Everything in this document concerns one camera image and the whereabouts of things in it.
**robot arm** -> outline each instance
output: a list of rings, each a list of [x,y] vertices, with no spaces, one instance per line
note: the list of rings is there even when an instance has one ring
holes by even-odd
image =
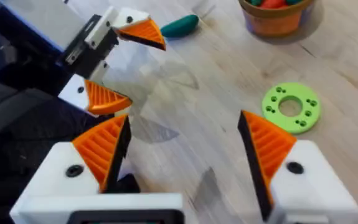
[[[130,139],[128,117],[122,115],[55,144],[13,206],[14,222],[184,223],[181,194],[139,193],[127,175]]]
[[[356,202],[315,143],[247,111],[238,130],[266,223],[358,223]]]

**teal toy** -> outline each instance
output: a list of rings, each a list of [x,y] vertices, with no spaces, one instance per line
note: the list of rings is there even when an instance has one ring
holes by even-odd
[[[302,109],[296,116],[285,116],[280,112],[280,103],[297,101]],[[265,118],[291,134],[301,134],[311,129],[321,114],[321,103],[310,88],[299,83],[282,83],[270,89],[263,101]]]
[[[262,0],[250,0],[250,3],[254,6],[260,6],[263,1]]]
[[[161,33],[164,37],[184,37],[195,30],[198,22],[198,16],[188,15],[162,27]]]
[[[285,0],[286,4],[291,6],[293,4],[297,4],[299,2],[301,2],[302,0]]]

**green washer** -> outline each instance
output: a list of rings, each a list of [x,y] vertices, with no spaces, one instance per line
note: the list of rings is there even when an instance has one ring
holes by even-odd
[[[295,100],[301,105],[296,116],[285,116],[280,112],[280,103]],[[299,83],[281,83],[270,89],[262,103],[265,118],[291,134],[308,131],[318,121],[321,114],[321,102],[309,87]]]

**screw hole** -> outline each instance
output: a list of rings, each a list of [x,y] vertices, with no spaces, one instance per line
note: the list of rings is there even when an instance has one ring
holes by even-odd
[[[303,166],[298,162],[289,162],[286,164],[286,168],[294,174],[303,174]]]
[[[83,93],[83,91],[85,90],[85,88],[83,86],[78,88],[78,93]]]
[[[82,165],[72,165],[67,169],[67,171],[65,171],[65,175],[67,177],[76,177],[80,175],[82,172],[83,172]]]
[[[126,18],[126,22],[127,22],[127,23],[133,22],[133,17],[128,16],[128,17]]]

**wooden surface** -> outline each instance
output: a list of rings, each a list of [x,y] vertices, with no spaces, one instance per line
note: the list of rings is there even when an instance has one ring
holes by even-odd
[[[144,10],[158,25],[192,13],[191,0],[71,0],[84,19],[108,4]],[[242,139],[241,109],[261,114],[281,82],[310,86],[322,117],[300,139],[315,141],[358,203],[358,1],[319,1],[300,35],[261,40],[237,0],[210,0],[192,35],[167,52],[120,42],[107,87],[133,101],[129,160],[143,189],[181,192],[188,223],[261,223]]]

